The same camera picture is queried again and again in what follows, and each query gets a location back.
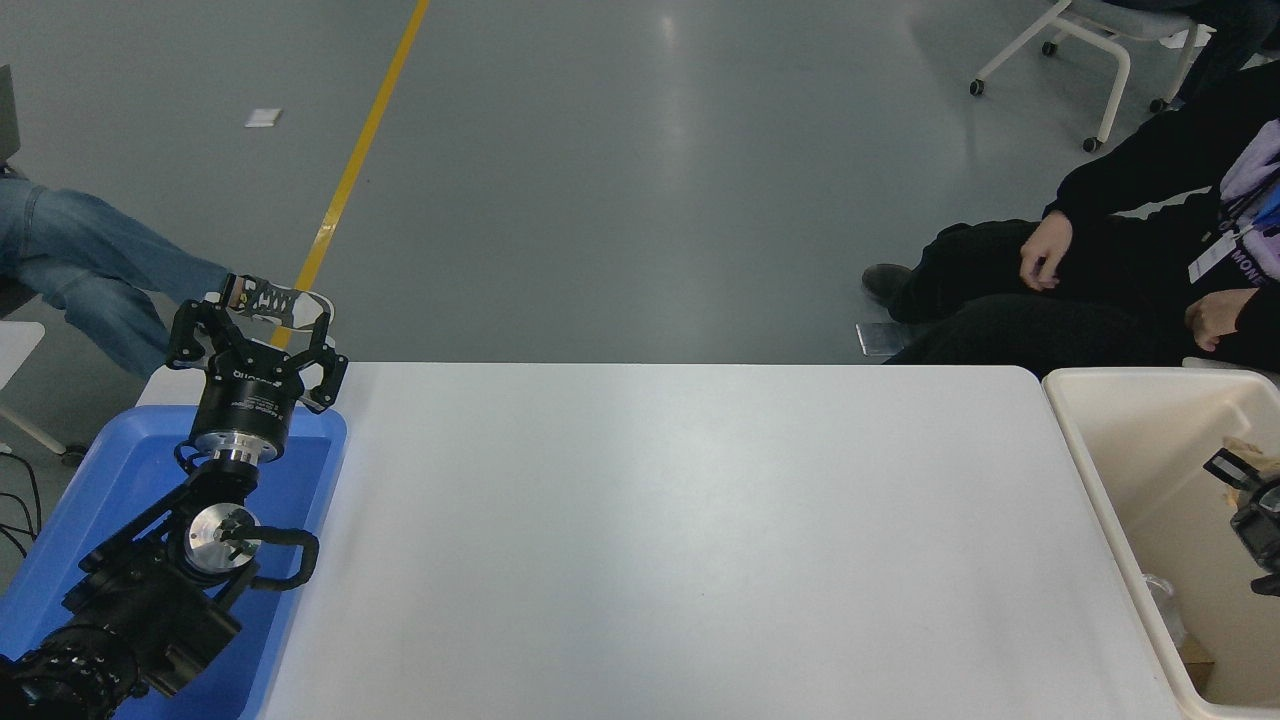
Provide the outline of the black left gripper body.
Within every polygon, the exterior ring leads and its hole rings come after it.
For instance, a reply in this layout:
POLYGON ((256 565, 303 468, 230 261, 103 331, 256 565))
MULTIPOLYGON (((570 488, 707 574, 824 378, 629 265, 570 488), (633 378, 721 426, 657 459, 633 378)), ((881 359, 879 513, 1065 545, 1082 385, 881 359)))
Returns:
POLYGON ((250 345, 246 352, 215 352, 206 369, 193 439, 230 433, 287 439, 302 391, 298 374, 285 370, 287 361, 285 352, 268 345, 250 345))

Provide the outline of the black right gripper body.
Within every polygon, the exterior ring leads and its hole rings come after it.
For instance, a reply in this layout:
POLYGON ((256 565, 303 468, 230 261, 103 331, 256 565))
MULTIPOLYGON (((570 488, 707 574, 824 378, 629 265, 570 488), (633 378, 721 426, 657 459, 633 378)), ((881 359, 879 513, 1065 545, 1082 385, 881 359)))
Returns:
POLYGON ((1279 480, 1238 492, 1230 528, 1253 561, 1268 574, 1279 573, 1279 480))

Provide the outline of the person's hand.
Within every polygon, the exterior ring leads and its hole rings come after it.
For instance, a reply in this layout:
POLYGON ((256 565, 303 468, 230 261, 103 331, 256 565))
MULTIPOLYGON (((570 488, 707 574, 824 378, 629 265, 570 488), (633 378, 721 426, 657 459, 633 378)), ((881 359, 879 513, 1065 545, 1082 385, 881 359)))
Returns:
POLYGON ((1257 291, 1257 288, 1222 290, 1194 301, 1184 313, 1184 324, 1196 346, 1212 354, 1224 337, 1235 334, 1239 315, 1257 291))
POLYGON ((1019 277, 1025 287, 1036 292, 1057 287, 1059 266, 1073 237, 1073 224, 1064 213, 1052 210, 1041 219, 1020 247, 1019 277))

